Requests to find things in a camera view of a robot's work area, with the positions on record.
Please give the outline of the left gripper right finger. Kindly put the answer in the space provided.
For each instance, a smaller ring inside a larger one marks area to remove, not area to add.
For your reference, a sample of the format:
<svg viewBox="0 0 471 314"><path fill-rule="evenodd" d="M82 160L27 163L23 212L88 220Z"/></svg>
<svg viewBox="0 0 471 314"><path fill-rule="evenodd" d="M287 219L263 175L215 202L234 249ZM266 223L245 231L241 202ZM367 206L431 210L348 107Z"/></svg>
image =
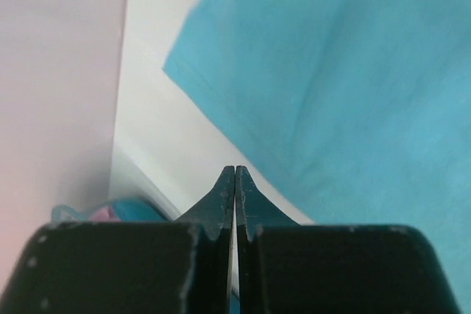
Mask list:
<svg viewBox="0 0 471 314"><path fill-rule="evenodd" d="M434 248L404 225L300 225L235 170L243 313L458 313Z"/></svg>

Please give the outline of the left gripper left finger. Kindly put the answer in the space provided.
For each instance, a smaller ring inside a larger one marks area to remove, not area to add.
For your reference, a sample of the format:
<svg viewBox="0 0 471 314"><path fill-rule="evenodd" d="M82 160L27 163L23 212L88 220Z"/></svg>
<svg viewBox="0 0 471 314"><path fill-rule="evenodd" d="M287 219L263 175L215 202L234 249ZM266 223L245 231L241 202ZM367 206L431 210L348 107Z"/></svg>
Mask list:
<svg viewBox="0 0 471 314"><path fill-rule="evenodd" d="M228 313L235 169L171 222L61 222L26 242L3 313Z"/></svg>

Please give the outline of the turquoise t shirt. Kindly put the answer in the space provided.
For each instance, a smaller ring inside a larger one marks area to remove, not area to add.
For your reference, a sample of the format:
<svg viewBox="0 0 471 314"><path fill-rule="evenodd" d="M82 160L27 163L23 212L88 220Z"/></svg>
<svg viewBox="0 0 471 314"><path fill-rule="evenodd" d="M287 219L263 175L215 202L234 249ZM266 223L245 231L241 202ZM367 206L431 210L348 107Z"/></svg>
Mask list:
<svg viewBox="0 0 471 314"><path fill-rule="evenodd" d="M408 224L470 311L470 0L201 0L163 67L323 224Z"/></svg>

